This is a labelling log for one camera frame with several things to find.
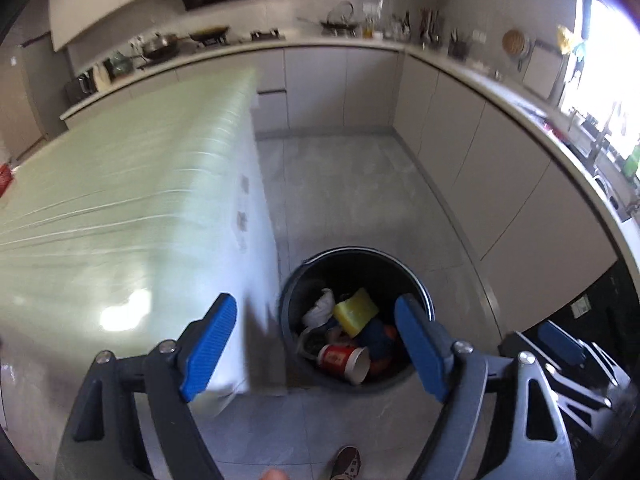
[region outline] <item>blue gripper pad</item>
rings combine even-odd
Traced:
[[[538,337],[556,354],[556,358],[560,358],[569,366],[584,363],[586,356],[582,345],[555,323],[547,321],[540,325]]]
[[[203,392],[236,325],[238,308],[229,294],[220,294],[199,321],[189,324],[178,340],[178,368],[183,380],[180,392],[191,402]]]
[[[449,393],[449,374],[455,340],[437,321],[429,321],[422,305],[411,295],[396,300],[396,327],[414,363],[425,391],[444,402]]]

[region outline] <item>shoe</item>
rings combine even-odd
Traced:
[[[360,472],[360,452],[353,446],[345,446],[335,458],[331,469],[331,480],[353,480]]]

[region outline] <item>cutting board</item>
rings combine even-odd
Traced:
[[[535,94],[548,99],[562,67],[562,55],[536,44],[522,83]]]

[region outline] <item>wall socket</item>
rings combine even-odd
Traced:
[[[483,32],[482,30],[477,30],[476,29],[471,34],[471,39],[474,40],[476,43],[485,44],[486,43],[486,32]]]

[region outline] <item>black trash can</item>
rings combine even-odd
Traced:
[[[402,294],[411,293],[434,319],[433,304],[424,285],[407,266],[376,249],[340,247],[316,254],[303,262],[287,280],[280,295],[280,327],[286,351],[297,367],[316,384],[349,393],[377,393],[406,380],[414,373],[408,353],[399,340],[399,351],[392,365],[375,377],[368,376],[359,386],[333,378],[315,362],[297,354],[297,338],[304,328],[302,316],[327,286],[336,301],[363,287],[380,310],[385,324],[395,325],[394,305]]]

